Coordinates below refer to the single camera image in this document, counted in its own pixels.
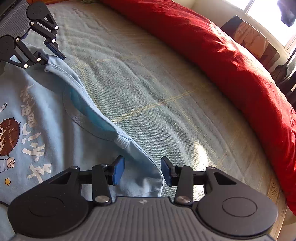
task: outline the brown cartoon hair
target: brown cartoon hair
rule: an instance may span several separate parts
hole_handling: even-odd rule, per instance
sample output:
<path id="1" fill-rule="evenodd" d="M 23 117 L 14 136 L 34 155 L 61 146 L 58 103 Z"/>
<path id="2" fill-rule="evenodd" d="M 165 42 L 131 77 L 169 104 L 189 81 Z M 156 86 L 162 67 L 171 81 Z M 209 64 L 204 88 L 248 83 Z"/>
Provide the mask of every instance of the brown cartoon hair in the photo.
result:
<path id="1" fill-rule="evenodd" d="M 0 124 L 0 127 L 4 129 L 4 133 L 0 139 L 0 142 L 4 139 L 0 156 L 5 156 L 9 155 L 9 153 L 17 144 L 17 141 L 20 137 L 20 123 L 18 123 L 14 118 L 9 118 L 3 120 Z"/>

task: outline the window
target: window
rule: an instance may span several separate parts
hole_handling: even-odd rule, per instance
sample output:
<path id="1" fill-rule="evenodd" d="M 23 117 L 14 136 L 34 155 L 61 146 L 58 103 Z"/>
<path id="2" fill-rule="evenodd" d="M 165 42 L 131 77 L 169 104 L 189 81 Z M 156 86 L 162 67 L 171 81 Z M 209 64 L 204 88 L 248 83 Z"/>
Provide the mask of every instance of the window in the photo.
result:
<path id="1" fill-rule="evenodd" d="M 290 52 L 296 45 L 296 22 L 288 27 L 281 21 L 278 0 L 227 0 L 264 28 L 266 28 Z"/>

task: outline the silver screw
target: silver screw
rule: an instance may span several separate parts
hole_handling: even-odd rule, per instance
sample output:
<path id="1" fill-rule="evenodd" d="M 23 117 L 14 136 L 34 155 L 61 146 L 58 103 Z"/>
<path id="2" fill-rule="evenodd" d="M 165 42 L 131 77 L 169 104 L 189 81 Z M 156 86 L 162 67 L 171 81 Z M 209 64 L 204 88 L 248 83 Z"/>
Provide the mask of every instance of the silver screw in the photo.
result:
<path id="1" fill-rule="evenodd" d="M 191 202 L 191 199 L 187 196 L 179 196 L 176 198 L 177 203 L 179 204 L 187 204 Z"/>
<path id="2" fill-rule="evenodd" d="M 141 203 L 141 204 L 146 204 L 146 203 L 148 203 L 148 201 L 147 200 L 145 200 L 145 199 L 143 199 L 143 200 L 141 200 L 141 201 L 139 201 L 139 203 Z"/>
<path id="3" fill-rule="evenodd" d="M 99 203 L 106 203 L 110 201 L 110 198 L 104 195 L 100 195 L 96 196 L 94 200 Z"/>

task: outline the cartoon fist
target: cartoon fist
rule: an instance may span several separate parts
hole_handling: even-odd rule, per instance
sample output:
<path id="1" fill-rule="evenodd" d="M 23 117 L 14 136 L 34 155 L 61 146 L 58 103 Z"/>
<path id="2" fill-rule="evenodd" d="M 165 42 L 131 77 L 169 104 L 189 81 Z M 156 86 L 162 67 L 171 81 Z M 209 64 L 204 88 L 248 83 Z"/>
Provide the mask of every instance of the cartoon fist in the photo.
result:
<path id="1" fill-rule="evenodd" d="M 13 157 L 9 157 L 7 159 L 7 167 L 13 168 L 15 166 L 15 159 Z"/>

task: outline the gray ribbed grip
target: gray ribbed grip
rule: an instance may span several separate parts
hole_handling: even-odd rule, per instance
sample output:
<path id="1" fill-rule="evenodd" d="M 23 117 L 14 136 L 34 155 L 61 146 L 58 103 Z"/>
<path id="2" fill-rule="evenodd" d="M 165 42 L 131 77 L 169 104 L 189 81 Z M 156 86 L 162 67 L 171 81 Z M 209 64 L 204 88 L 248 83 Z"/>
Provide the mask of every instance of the gray ribbed grip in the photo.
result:
<path id="1" fill-rule="evenodd" d="M 11 241 L 42 241 L 16 235 Z M 173 205 L 167 197 L 119 197 L 96 207 L 76 230 L 46 241 L 230 241 L 202 226 L 193 211 Z M 253 241 L 272 241 L 268 235 Z"/>
<path id="2" fill-rule="evenodd" d="M 0 37 L 3 35 L 10 35 L 13 38 L 22 37 L 29 30 L 28 6 L 26 0 L 22 0 L 3 18 L 0 24 Z"/>

